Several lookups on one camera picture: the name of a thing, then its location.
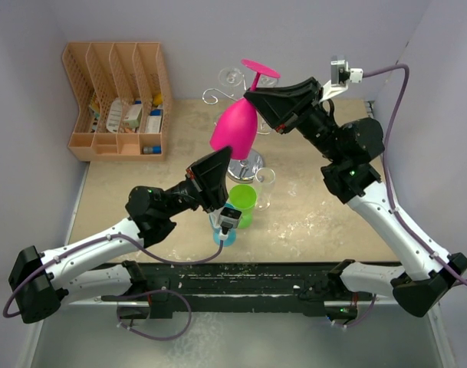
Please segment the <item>blue plastic goblet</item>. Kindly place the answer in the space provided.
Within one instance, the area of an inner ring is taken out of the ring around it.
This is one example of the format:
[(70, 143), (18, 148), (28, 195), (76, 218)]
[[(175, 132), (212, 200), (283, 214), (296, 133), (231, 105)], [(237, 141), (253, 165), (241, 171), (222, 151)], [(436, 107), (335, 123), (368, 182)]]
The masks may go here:
[(221, 228), (215, 226), (214, 215), (209, 216), (209, 222), (213, 231), (213, 240), (217, 245), (220, 245), (220, 242), (222, 242), (224, 247), (228, 247), (236, 241), (237, 233), (235, 228), (229, 230), (225, 235)]

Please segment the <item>pink plastic goblet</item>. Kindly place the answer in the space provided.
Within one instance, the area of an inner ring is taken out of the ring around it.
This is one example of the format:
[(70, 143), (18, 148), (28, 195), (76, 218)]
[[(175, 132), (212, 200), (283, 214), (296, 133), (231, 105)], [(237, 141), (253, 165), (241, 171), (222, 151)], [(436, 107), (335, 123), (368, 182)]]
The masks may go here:
[[(257, 61), (242, 59), (241, 63), (255, 72), (249, 89), (257, 89), (256, 85), (262, 74), (278, 79), (281, 77), (277, 71)], [(231, 159), (244, 160), (248, 158), (252, 149), (257, 129), (257, 111), (252, 103), (242, 97), (230, 105), (220, 116), (209, 144), (214, 151), (230, 146), (232, 148)]]

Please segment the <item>clear wine glass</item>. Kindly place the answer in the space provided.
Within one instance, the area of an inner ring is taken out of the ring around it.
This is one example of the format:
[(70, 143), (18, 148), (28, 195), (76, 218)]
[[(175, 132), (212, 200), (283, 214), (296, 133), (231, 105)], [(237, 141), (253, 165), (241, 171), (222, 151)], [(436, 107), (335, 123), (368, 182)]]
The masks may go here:
[(225, 67), (218, 75), (219, 83), (226, 88), (230, 99), (235, 99), (235, 88), (244, 82), (244, 74), (237, 67)]
[(272, 88), (272, 87), (276, 87), (278, 85), (278, 82), (279, 82), (278, 78), (269, 77), (269, 76), (262, 74), (258, 79), (256, 87), (257, 88), (265, 88), (265, 87)]

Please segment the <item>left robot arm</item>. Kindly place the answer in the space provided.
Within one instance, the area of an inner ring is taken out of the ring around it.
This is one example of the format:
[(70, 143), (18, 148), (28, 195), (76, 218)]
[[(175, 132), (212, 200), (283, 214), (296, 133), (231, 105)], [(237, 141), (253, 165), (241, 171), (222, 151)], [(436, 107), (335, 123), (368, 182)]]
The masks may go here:
[(228, 199), (225, 176), (231, 155), (227, 146), (196, 160), (185, 179), (166, 190), (134, 187), (125, 205), (128, 216), (96, 235), (43, 252), (35, 246), (22, 249), (8, 276), (12, 295), (3, 317), (20, 317), (25, 324), (43, 320), (60, 308), (70, 294), (68, 285), (83, 273), (165, 240), (176, 227), (175, 215), (221, 209)]

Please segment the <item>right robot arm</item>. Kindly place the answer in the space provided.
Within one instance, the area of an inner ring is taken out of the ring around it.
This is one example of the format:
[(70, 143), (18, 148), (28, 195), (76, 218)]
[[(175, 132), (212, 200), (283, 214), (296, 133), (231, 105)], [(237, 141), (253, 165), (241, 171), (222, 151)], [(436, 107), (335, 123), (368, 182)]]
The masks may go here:
[(393, 297), (414, 317), (423, 317), (467, 269), (467, 257), (437, 245), (405, 213), (372, 166), (384, 151), (383, 129), (371, 117), (338, 125), (325, 109), (323, 89), (312, 77), (290, 87), (256, 87), (244, 97), (277, 133), (298, 130), (328, 165), (321, 167), (328, 191), (360, 215), (385, 241), (400, 266), (342, 261), (329, 273), (329, 292), (346, 300), (354, 292)]

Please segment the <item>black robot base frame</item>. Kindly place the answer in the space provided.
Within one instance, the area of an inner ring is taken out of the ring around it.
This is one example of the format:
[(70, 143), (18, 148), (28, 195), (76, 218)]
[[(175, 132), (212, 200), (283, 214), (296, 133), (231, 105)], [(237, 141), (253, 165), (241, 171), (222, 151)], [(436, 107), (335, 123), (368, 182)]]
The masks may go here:
[(295, 313), (354, 319), (370, 301), (331, 278), (333, 262), (208, 263), (172, 266), (125, 261), (132, 286), (118, 301), (123, 319), (170, 319), (175, 312)]

